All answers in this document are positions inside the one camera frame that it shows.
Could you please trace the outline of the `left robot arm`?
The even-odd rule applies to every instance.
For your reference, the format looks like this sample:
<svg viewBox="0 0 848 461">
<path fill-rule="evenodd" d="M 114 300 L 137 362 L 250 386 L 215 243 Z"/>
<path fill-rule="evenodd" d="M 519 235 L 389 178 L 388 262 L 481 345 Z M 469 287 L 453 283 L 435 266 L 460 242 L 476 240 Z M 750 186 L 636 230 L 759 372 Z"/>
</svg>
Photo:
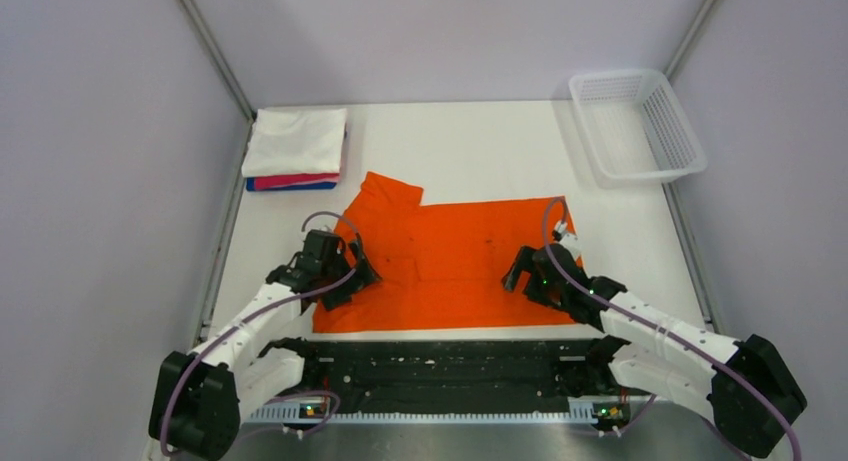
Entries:
<svg viewBox="0 0 848 461">
<path fill-rule="evenodd" d="M 231 321 L 191 351 L 173 351 L 163 360 L 148 424 L 162 453 L 219 460 L 263 404 L 289 388 L 302 395 L 314 391 L 318 364 L 272 342 L 304 320 L 303 302 L 332 309 L 379 279 L 359 234 L 346 241 L 309 231 L 302 249 L 266 276 Z"/>
</svg>

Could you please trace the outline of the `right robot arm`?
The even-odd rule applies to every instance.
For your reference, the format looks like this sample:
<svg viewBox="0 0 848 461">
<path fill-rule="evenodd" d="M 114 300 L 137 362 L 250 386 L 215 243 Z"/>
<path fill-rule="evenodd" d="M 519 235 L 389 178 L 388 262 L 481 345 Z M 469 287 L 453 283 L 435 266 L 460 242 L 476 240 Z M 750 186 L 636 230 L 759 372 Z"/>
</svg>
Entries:
<svg viewBox="0 0 848 461">
<path fill-rule="evenodd" d="M 586 366 L 594 390 L 622 386 L 657 395 L 699 415 L 754 458 L 767 458 L 782 440 L 800 452 L 787 431 L 808 402 L 769 340 L 739 340 L 669 315 L 611 278 L 587 276 L 559 243 L 521 247 L 504 289 L 514 291 L 523 274 L 529 300 L 603 333 Z"/>
</svg>

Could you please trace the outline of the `orange t-shirt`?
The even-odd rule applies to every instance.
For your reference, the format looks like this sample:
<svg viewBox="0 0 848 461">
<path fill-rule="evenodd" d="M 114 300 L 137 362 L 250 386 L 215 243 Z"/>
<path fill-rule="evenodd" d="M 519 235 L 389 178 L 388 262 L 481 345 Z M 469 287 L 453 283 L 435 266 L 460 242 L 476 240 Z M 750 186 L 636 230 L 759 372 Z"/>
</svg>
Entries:
<svg viewBox="0 0 848 461">
<path fill-rule="evenodd" d="M 380 282 L 334 309 L 316 308 L 320 334 L 570 325 L 568 314 L 501 284 L 523 246 L 540 248 L 546 198 L 425 205 L 424 190 L 366 174 L 345 217 Z"/>
</svg>

